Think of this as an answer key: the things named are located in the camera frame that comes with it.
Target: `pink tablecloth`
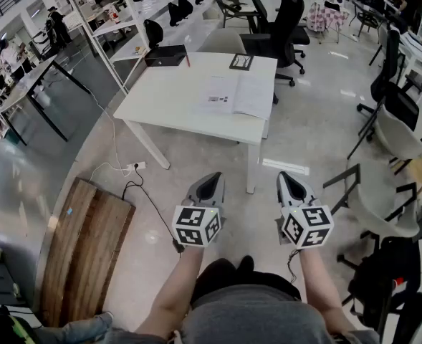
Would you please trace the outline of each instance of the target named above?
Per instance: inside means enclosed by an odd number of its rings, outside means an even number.
[[[323,32],[325,28],[332,26],[339,29],[349,17],[350,12],[340,7],[340,11],[326,8],[323,1],[315,1],[306,15],[306,26],[314,32]]]

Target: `wooden plank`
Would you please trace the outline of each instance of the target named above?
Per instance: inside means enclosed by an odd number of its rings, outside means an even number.
[[[96,188],[76,178],[66,198],[54,232],[42,285],[41,309],[47,326],[59,325],[64,286],[75,244]]]
[[[60,325],[101,311],[134,211],[126,201],[101,193],[92,218],[85,219],[76,243]]]

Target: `sneaker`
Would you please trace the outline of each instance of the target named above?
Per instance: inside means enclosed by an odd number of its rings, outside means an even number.
[[[242,258],[241,262],[239,263],[238,272],[253,272],[254,271],[254,259],[252,256],[246,255]]]

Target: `storage rack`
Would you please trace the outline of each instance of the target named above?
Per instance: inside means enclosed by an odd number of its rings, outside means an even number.
[[[101,56],[103,62],[109,69],[110,74],[112,74],[113,78],[120,86],[120,89],[125,94],[128,93],[126,85],[131,74],[134,73],[140,59],[149,51],[148,38],[143,25],[146,19],[155,20],[163,28],[163,41],[159,44],[160,46],[184,44],[188,52],[195,52],[202,45],[206,37],[217,28],[220,23],[219,19],[203,19],[203,13],[211,8],[214,0],[204,0],[199,5],[195,5],[195,0],[189,0],[193,5],[193,13],[186,19],[180,21],[176,27],[170,27],[169,25],[170,17],[167,6],[170,2],[177,4],[177,0],[142,0],[136,2],[133,0],[125,0],[127,7],[122,9],[119,13],[120,23],[116,24],[109,20],[93,31],[80,10],[80,5],[78,4],[79,0],[69,1],[74,11],[78,12],[78,18],[83,29],[87,32],[97,53]],[[105,54],[97,38],[103,34],[131,26],[136,26],[138,33],[124,43],[124,45],[109,58]],[[145,47],[145,51],[142,54],[136,54],[136,47]],[[131,69],[127,79],[123,82],[115,69],[114,63],[129,59],[136,59],[136,63]]]

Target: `black and white cube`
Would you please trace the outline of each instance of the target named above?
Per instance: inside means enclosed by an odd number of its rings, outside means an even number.
[[[219,208],[176,206],[173,231],[180,244],[206,247],[221,228]]]
[[[327,205],[305,208],[284,207],[282,231],[298,249],[322,246],[334,223]]]

